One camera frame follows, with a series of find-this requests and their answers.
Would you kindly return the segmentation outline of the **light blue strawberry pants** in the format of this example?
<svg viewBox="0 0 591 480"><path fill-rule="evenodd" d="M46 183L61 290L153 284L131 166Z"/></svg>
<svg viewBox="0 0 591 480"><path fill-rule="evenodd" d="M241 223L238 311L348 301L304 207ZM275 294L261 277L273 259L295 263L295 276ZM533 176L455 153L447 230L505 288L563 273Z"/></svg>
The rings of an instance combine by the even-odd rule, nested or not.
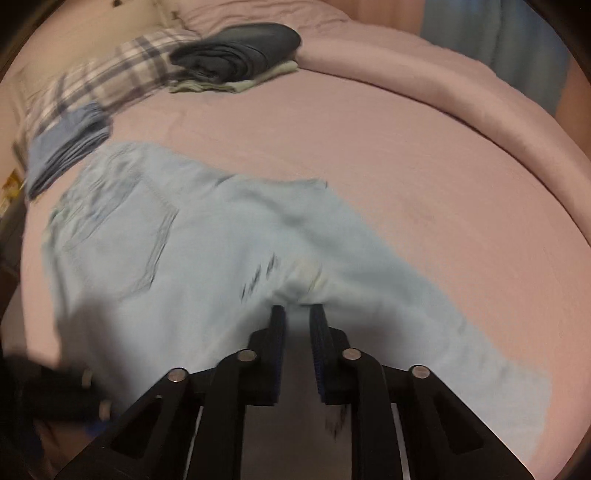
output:
<svg viewBox="0 0 591 480"><path fill-rule="evenodd" d="M551 386L506 358L325 182L252 179L149 143L92 153L43 236L64 359L124 411L167 371L199 371L287 312L280 403L247 430L249 479L347 479L346 432L322 406L308 308L381 363L423 364L522 461Z"/></svg>

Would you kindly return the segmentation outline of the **pink bed sheet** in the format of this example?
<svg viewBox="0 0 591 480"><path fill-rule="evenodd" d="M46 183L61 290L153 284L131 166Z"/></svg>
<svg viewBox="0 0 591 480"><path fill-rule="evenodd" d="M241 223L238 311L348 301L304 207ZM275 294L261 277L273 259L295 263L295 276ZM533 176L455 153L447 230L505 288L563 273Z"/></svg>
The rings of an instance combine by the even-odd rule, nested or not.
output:
<svg viewBox="0 0 591 480"><path fill-rule="evenodd" d="M252 179L325 182L506 358L549 380L544 430L521 461L538 479L567 465L590 425L590 230L506 150L426 103L311 70L239 94L160 88L111 125L100 147L149 143ZM42 247L92 153L26 215L27 351L51 366L86 368L63 357Z"/></svg>

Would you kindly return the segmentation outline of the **blue folded garment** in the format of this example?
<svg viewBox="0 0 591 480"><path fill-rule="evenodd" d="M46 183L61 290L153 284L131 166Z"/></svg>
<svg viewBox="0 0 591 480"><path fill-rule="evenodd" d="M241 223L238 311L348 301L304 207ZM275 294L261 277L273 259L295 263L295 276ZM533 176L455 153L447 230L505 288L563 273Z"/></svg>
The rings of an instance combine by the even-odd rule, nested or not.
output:
<svg viewBox="0 0 591 480"><path fill-rule="evenodd" d="M36 136L28 151L26 195L34 200L63 173L105 142L111 118L96 102L66 113L54 126Z"/></svg>

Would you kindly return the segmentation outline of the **plaid pillow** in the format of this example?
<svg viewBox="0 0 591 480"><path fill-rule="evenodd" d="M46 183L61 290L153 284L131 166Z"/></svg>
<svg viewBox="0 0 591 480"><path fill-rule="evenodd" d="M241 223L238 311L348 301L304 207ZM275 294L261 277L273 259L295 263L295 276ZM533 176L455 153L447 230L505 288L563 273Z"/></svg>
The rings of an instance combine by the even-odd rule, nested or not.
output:
<svg viewBox="0 0 591 480"><path fill-rule="evenodd" d="M112 115L162 88L179 71L169 54L197 39L197 33L180 28L153 31L46 81L28 102L20 122L14 141L20 159L26 159L34 138L68 112L95 102Z"/></svg>

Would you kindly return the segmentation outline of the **pale green folded garment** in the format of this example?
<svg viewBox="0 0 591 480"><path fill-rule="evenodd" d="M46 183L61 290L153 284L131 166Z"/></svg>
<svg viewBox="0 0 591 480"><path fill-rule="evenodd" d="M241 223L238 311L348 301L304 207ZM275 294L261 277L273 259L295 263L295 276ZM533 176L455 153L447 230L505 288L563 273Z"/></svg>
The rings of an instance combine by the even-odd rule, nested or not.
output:
<svg viewBox="0 0 591 480"><path fill-rule="evenodd" d="M294 60L284 61L252 79L235 82L212 83L195 79L184 79L169 84L170 93L204 93L206 91L239 94L277 77L297 72L298 65Z"/></svg>

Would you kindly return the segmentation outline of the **dark folded jeans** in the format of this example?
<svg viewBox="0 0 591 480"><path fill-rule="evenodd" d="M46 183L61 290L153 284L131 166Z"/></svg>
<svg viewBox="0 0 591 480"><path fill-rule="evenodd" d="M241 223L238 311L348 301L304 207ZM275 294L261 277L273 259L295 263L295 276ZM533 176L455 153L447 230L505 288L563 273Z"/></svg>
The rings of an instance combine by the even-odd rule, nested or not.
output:
<svg viewBox="0 0 591 480"><path fill-rule="evenodd" d="M294 57L301 46L296 30L279 23L235 25L184 44L170 63L189 78L212 83L252 79Z"/></svg>

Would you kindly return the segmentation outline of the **pink and blue curtain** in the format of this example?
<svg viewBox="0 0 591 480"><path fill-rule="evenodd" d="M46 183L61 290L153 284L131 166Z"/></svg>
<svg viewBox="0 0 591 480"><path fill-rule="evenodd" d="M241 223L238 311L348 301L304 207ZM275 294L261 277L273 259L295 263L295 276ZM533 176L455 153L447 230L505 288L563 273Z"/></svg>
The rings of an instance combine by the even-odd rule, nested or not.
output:
<svg viewBox="0 0 591 480"><path fill-rule="evenodd" d="M349 17L416 34L487 65L590 148L590 79L524 1L335 1Z"/></svg>

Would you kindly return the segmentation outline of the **pink rolled duvet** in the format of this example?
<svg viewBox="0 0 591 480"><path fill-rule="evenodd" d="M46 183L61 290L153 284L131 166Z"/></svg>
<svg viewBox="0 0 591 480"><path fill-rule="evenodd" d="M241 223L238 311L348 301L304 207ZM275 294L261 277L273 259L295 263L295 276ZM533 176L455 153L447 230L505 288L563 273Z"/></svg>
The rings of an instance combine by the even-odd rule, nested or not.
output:
<svg viewBox="0 0 591 480"><path fill-rule="evenodd" d="M590 158L538 103L480 61L402 30L367 24L325 1L179 1L201 37L226 27L280 23L303 38L304 69L426 103L475 128L519 160L590 230Z"/></svg>

